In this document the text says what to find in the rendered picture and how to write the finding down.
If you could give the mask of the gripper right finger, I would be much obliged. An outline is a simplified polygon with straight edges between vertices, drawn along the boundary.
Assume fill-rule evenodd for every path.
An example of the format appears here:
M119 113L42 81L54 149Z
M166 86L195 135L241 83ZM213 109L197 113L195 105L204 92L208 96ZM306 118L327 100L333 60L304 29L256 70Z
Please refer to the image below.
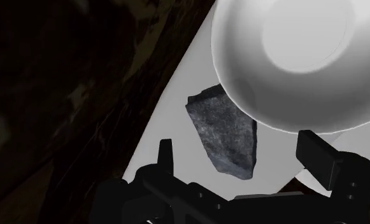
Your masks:
M338 151L310 130L298 133L296 158L328 191L310 202L317 224L370 224L370 160Z

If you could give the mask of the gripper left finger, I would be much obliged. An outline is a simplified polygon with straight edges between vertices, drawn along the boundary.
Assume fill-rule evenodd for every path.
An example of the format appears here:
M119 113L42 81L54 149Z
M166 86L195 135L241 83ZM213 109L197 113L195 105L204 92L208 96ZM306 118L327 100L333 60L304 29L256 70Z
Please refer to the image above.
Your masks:
M96 190L90 224L228 224L227 201L173 175L173 144L159 143L157 162L140 167L132 182L107 179Z

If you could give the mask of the white bowl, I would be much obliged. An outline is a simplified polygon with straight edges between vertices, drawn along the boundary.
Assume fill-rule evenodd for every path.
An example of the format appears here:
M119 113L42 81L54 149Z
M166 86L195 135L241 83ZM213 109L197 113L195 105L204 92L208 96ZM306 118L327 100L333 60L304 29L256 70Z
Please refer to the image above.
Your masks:
M370 0L217 0L211 53L229 98L263 125L370 123Z

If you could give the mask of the dark grey stone chunk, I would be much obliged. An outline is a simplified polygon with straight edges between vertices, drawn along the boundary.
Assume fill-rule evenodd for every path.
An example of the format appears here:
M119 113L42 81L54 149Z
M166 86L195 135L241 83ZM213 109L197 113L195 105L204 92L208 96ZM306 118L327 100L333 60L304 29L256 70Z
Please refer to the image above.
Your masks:
M238 179L252 179L257 122L231 101L221 85L189 96L185 108L215 169Z

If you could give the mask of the white table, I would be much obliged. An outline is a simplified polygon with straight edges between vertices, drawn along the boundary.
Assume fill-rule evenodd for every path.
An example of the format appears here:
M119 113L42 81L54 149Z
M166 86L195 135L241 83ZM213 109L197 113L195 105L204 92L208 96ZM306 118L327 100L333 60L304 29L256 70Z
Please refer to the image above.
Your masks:
M216 5L217 2L164 89L124 179L132 181L140 167L156 162L160 140L170 139L173 143L174 176L186 183L198 183L227 200L238 195L274 194L294 178L319 193L325 193L321 184L304 170L296 158L297 132L276 130L255 120L257 163L253 178L249 180L218 172L208 158L185 105L189 96L221 85L211 53L211 26ZM370 160L370 123L318 135L337 150L353 152Z

